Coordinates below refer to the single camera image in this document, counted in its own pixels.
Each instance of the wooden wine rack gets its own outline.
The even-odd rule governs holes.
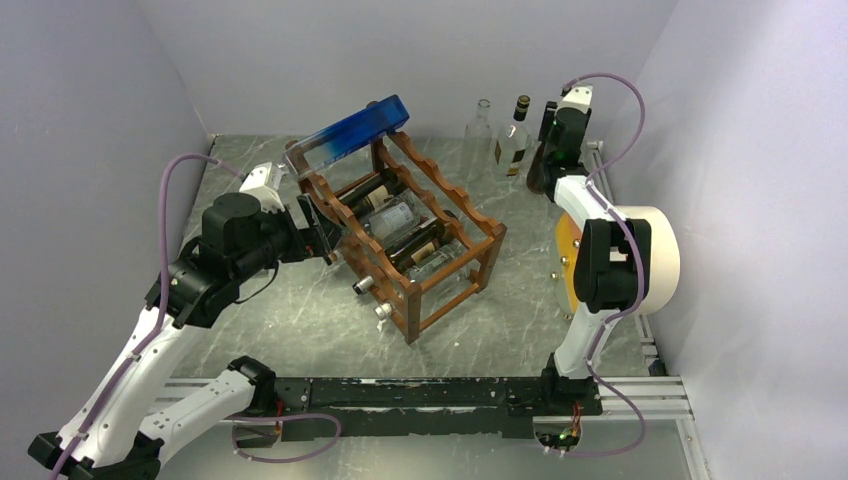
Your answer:
[[[392,305],[392,322],[403,333],[406,343],[411,344],[418,339],[421,332],[426,330],[430,325],[433,325],[436,320],[442,318],[472,294],[486,288],[504,236],[506,235],[506,226],[480,214],[471,203],[468,193],[464,189],[452,185],[445,179],[436,162],[432,158],[422,157],[413,146],[409,136],[405,133],[397,132],[389,134],[388,138],[445,193],[456,208],[480,228],[486,235],[484,240],[474,243],[462,224],[457,219],[445,213],[445,210],[436,202],[435,197],[430,191],[418,185],[409,169],[398,164],[391,157],[382,139],[373,142],[370,146],[373,171],[344,188],[334,192],[326,179],[317,173],[311,173],[301,179],[299,185],[301,191],[312,198],[316,208],[321,210],[327,218],[338,225],[348,228],[350,234],[342,239],[340,248],[345,260],[359,278],[370,275],[374,279],[374,285],[370,288],[371,294],[378,302],[388,302]],[[292,158],[292,160],[298,163],[305,163],[303,158]],[[353,215],[353,212],[344,206],[338,198],[345,192],[356,188],[373,176],[378,175],[380,171],[386,168],[397,174],[398,178],[409,187],[409,190],[421,200],[433,215],[447,226],[454,237],[466,248],[466,252],[462,256],[445,265],[441,270],[420,283],[411,282],[392,266],[383,252],[383,247],[365,233],[362,225],[359,224]],[[475,259],[480,263],[480,266],[477,270],[471,270],[471,274],[468,277],[470,285],[437,311],[433,312],[433,314],[422,319],[422,295],[435,288],[442,281]]]

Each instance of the cable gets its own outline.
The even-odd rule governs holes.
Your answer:
[[[595,338],[592,339],[592,343],[589,345],[589,350],[586,352],[586,368],[589,371],[589,374],[592,375],[592,378],[598,384],[605,387],[612,393],[616,394],[618,398],[623,400],[624,403],[626,403],[633,410],[633,413],[635,413],[636,417],[639,418],[639,436],[636,438],[636,440],[634,440],[628,445],[603,452],[560,451],[560,455],[562,456],[598,458],[609,457],[612,455],[619,455],[622,453],[629,452],[638,447],[642,443],[642,441],[645,440],[645,436],[648,434],[648,424],[647,422],[645,422],[645,416],[642,415],[642,412],[639,410],[639,407],[637,407],[636,404],[633,403],[633,401],[627,397],[627,395],[621,393],[621,391],[613,387],[609,382],[602,379],[592,366],[592,357],[594,357],[595,353],[597,352],[606,329],[612,328],[611,324],[616,320],[624,318],[627,315],[630,315],[631,313],[635,312],[639,308],[639,305],[642,304],[642,301],[645,299],[645,269],[644,264],[642,262],[642,255],[639,253],[639,248],[636,244],[636,238],[633,236],[633,233],[630,231],[630,229],[627,228],[627,224],[624,223],[624,219],[622,219],[621,216],[616,213],[616,211],[612,208],[612,205],[610,205],[609,202],[607,202],[607,200],[603,197],[603,195],[598,192],[598,190],[595,188],[594,182],[592,181],[592,179],[599,173],[601,173],[601,171],[609,168],[614,163],[621,160],[621,158],[624,157],[624,155],[626,155],[631,148],[633,148],[633,145],[636,144],[636,140],[642,134],[642,127],[645,125],[645,100],[642,98],[642,94],[639,93],[639,89],[637,89],[636,86],[633,85],[633,83],[631,83],[624,77],[621,77],[614,73],[596,72],[587,75],[581,75],[575,78],[574,80],[571,80],[570,82],[566,83],[564,88],[570,89],[571,87],[576,85],[577,82],[581,82],[589,78],[610,78],[613,80],[617,80],[618,82],[624,84],[624,86],[629,88],[630,91],[632,91],[633,94],[636,96],[636,100],[639,102],[639,125],[638,127],[636,127],[636,133],[633,135],[633,138],[630,140],[630,143],[628,143],[624,150],[622,150],[622,152],[619,153],[615,158],[603,165],[599,165],[596,169],[592,170],[592,172],[586,177],[586,189],[589,191],[589,194],[592,196],[592,198],[594,198],[595,201],[598,202],[598,205],[600,205],[604,209],[604,211],[606,211],[606,213],[608,213],[612,217],[612,219],[615,220],[615,223],[619,226],[619,228],[621,228],[621,231],[624,233],[624,237],[627,239],[628,245],[630,245],[630,250],[633,252],[633,261],[636,264],[636,299],[634,300],[633,305],[631,305],[626,310],[613,313],[612,315],[604,319],[604,321],[602,322],[603,328],[599,329],[598,333],[595,334]]]
[[[238,455],[241,458],[244,458],[246,460],[250,460],[250,461],[253,461],[253,462],[259,462],[259,463],[294,463],[294,462],[299,462],[301,460],[309,460],[310,458],[317,457],[318,455],[321,455],[322,453],[324,453],[327,450],[329,450],[330,448],[332,448],[336,443],[338,443],[339,437],[341,437],[341,435],[342,435],[342,423],[339,421],[338,418],[336,418],[332,415],[327,415],[327,414],[324,414],[324,413],[301,413],[301,414],[297,414],[297,415],[288,415],[288,416],[285,416],[285,417],[230,417],[229,418],[229,420],[236,420],[236,421],[239,421],[239,422],[261,423],[261,424],[267,423],[269,421],[295,422],[295,421],[313,420],[313,419],[329,420],[336,425],[336,433],[333,435],[333,438],[329,442],[327,442],[326,445],[324,445],[323,447],[321,447],[321,448],[319,448],[315,451],[309,452],[305,455],[300,455],[298,457],[291,457],[291,458],[263,458],[263,457],[257,457],[255,455],[250,455],[249,453],[245,453],[242,449],[239,448],[238,440],[236,440],[236,428],[234,427],[233,432],[232,432],[232,436],[231,436],[232,441],[233,441],[233,453],[235,453],[236,455]]]
[[[150,345],[152,342],[162,331],[162,325],[165,323],[165,313],[168,308],[168,287],[170,283],[168,282],[168,236],[167,236],[167,223],[166,223],[166,207],[168,202],[168,183],[171,181],[171,173],[173,173],[174,168],[180,163],[186,160],[202,160],[207,163],[211,163],[212,165],[219,166],[224,170],[230,172],[233,176],[244,180],[244,175],[233,167],[232,165],[215,158],[207,157],[206,155],[200,155],[197,153],[187,153],[184,155],[180,155],[177,158],[174,158],[168,165],[165,167],[165,172],[162,174],[162,180],[159,182],[159,314],[156,317],[156,324],[153,326],[153,329],[139,342],[139,344],[132,350],[132,355],[127,356],[123,362],[115,369],[115,372],[109,377],[109,380],[106,381],[106,384],[103,387],[103,390],[100,391],[100,394],[94,400],[94,404],[91,406],[91,409],[88,411],[88,414],[83,419],[80,424],[79,430],[74,438],[71,439],[68,446],[65,447],[65,450],[59,456],[59,459],[56,460],[56,465],[53,466],[53,469],[50,471],[50,480],[56,480],[59,478],[59,475],[62,472],[62,467],[65,466],[65,462],[73,455],[74,450],[79,446],[80,442],[83,438],[87,437],[88,430],[94,424],[94,421],[103,411],[103,408],[112,398],[112,393],[115,391],[115,387],[118,386],[118,383],[124,378],[127,370],[129,370],[130,366],[135,362],[135,359],[141,355],[141,352]]]
[[[273,274],[273,275],[271,275],[271,279],[270,279],[270,280],[268,280],[268,283],[266,283],[266,284],[265,284],[262,288],[260,288],[259,290],[257,290],[257,291],[255,291],[255,292],[253,292],[253,293],[252,293],[249,297],[245,298],[244,300],[236,300],[235,302],[233,302],[233,304],[234,304],[234,305],[241,305],[242,303],[247,302],[247,301],[248,301],[248,300],[250,300],[251,298],[253,298],[253,297],[255,297],[255,296],[259,295],[260,293],[262,293],[263,291],[265,291],[265,289],[266,289],[266,288],[268,288],[268,287],[270,287],[270,286],[271,286],[271,284],[272,284],[272,283],[274,283],[274,280],[276,280],[276,279],[277,279],[277,273],[278,273],[279,271],[280,271],[280,262],[276,262],[276,263],[274,263],[274,274]]]

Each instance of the white wall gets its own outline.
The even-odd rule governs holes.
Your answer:
[[[848,475],[846,25],[840,0],[681,0],[638,77],[613,185],[677,231],[652,320],[716,479]]]
[[[306,134],[397,93],[413,134],[461,137],[592,70],[635,76],[676,0],[139,0],[215,133]],[[625,93],[605,91],[596,132]]]
[[[203,128],[133,0],[0,5],[0,478],[85,402],[156,276],[165,163]],[[174,175],[179,240],[200,169]]]

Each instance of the dark wine bottle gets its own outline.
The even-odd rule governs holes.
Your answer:
[[[347,206],[356,218],[362,218],[379,209],[406,188],[406,184],[395,172],[382,170],[379,175],[339,197],[339,201]]]
[[[453,218],[456,216],[445,211]],[[439,247],[453,241],[453,233],[438,219],[431,218],[386,249],[386,256],[401,274],[418,265]]]

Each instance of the marble tabletop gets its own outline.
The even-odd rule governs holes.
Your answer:
[[[222,135],[212,156],[242,171],[279,162],[285,144],[295,137]],[[418,150],[455,180],[462,141],[413,138]],[[396,160],[403,155],[387,141]],[[361,150],[326,175],[338,188],[370,168],[368,152]],[[441,192],[411,162],[406,165],[424,188]],[[380,324],[370,295],[357,297],[351,284],[356,275],[344,263],[330,266],[320,259],[280,268],[278,278],[254,299],[226,309],[202,341],[174,372],[175,377],[215,377],[228,362],[250,355],[274,369],[278,376],[517,376],[537,375],[548,355],[562,342],[569,320],[559,309],[550,277],[552,230],[559,211],[547,199],[531,194],[523,182],[496,184],[485,169],[467,185],[471,199],[485,215],[507,226],[500,256],[486,290],[471,296],[442,317],[412,345],[391,323]],[[218,168],[203,176],[185,240],[200,233],[205,208],[238,183]],[[291,191],[284,200],[295,206]],[[297,222],[302,218],[295,215]],[[267,276],[251,279],[242,296],[260,288]],[[423,308],[443,298],[425,296]],[[612,333],[599,368],[602,375],[644,376],[647,367],[632,319]]]

